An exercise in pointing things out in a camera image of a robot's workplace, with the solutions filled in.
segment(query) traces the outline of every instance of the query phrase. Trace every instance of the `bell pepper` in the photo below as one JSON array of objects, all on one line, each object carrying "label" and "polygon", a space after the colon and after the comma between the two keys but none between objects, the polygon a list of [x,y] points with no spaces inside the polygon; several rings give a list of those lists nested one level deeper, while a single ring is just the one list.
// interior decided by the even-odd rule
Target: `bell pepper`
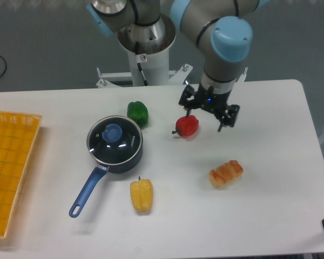
[{"label": "bell pepper", "polygon": [[131,187],[132,205],[138,212],[148,212],[152,206],[153,189],[149,179],[140,179],[132,182]]},{"label": "bell pepper", "polygon": [[199,120],[194,115],[184,116],[177,120],[175,124],[175,131],[172,133],[178,133],[181,137],[192,136],[198,129]]},{"label": "bell pepper", "polygon": [[127,106],[127,117],[134,120],[140,128],[143,128],[147,125],[149,113],[141,101],[136,101]]}]

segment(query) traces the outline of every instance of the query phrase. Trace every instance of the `saucepan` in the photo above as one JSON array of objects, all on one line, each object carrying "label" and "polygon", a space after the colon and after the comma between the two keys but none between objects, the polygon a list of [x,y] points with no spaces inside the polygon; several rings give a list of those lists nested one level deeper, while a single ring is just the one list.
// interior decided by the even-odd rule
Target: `saucepan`
[{"label": "saucepan", "polygon": [[89,131],[87,148],[98,165],[94,168],[72,205],[69,215],[78,217],[98,181],[107,173],[132,169],[143,154],[143,135],[139,126],[124,116],[99,120]]}]

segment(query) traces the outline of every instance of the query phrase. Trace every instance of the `black cable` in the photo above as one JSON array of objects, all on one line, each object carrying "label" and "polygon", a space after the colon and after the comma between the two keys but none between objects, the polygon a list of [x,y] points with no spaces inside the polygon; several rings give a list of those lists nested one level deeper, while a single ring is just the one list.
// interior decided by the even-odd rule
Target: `black cable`
[{"label": "black cable", "polygon": [[7,69],[7,63],[6,63],[6,60],[4,59],[3,56],[0,55],[0,58],[1,58],[1,59],[4,61],[4,63],[5,63],[5,69],[4,69],[4,71],[0,74],[0,77],[2,77],[2,76],[5,74],[5,72],[6,72],[6,69]]},{"label": "black cable", "polygon": [[[135,45],[135,54],[136,55],[138,55],[138,49],[139,49],[139,42],[136,42],[136,45]],[[143,78],[144,86],[149,86],[149,84],[147,83],[147,80],[145,78],[143,69],[141,68],[141,64],[139,62],[137,62],[137,66],[138,66],[138,70],[139,70],[139,72],[141,74],[141,77]]]}]

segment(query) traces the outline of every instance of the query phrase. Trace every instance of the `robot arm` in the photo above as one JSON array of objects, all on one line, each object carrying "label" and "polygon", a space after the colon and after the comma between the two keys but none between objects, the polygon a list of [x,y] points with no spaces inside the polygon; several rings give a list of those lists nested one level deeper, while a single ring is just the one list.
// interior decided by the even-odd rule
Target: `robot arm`
[{"label": "robot arm", "polygon": [[[220,121],[218,131],[223,126],[234,126],[240,106],[228,105],[227,100],[242,69],[242,61],[249,53],[253,36],[250,25],[240,17],[267,2],[174,0],[171,18],[175,26],[206,58],[198,90],[187,85],[181,95],[179,104],[187,111],[186,116],[192,109],[200,108]],[[104,35],[118,32],[121,45],[130,53],[134,85],[143,85],[143,80],[147,85],[145,75],[152,85],[167,84],[168,63],[159,66],[161,60],[168,60],[167,56],[154,58],[155,62],[151,62],[152,55],[168,55],[164,50],[172,45],[176,35],[172,21],[160,13],[160,0],[93,0],[87,9]],[[135,55],[139,54],[151,55],[147,62],[150,66],[136,62]]]},{"label": "robot arm", "polygon": [[239,105],[228,105],[227,100],[242,61],[251,47],[253,32],[250,25],[238,18],[265,4],[266,0],[176,0],[171,18],[179,30],[206,57],[203,75],[195,91],[187,85],[179,104],[188,116],[191,109],[201,108],[213,113],[220,127],[233,127]]}]

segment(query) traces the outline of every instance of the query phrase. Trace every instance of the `gray floor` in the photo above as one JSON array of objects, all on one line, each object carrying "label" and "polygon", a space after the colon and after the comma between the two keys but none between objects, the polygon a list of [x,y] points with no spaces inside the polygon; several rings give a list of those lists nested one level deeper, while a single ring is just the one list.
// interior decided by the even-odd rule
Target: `gray floor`
[{"label": "gray floor", "polygon": [[[102,72],[129,71],[115,36],[104,38],[92,25],[86,2],[0,0],[0,54],[8,65],[0,92],[93,88],[97,66]],[[168,12],[170,1],[164,2],[163,11]],[[247,80],[301,81],[320,134],[324,126],[324,0],[271,0],[245,18],[254,30],[245,61]],[[170,50],[170,69],[193,65],[190,80],[197,83],[203,62],[199,51],[178,34]]]}]

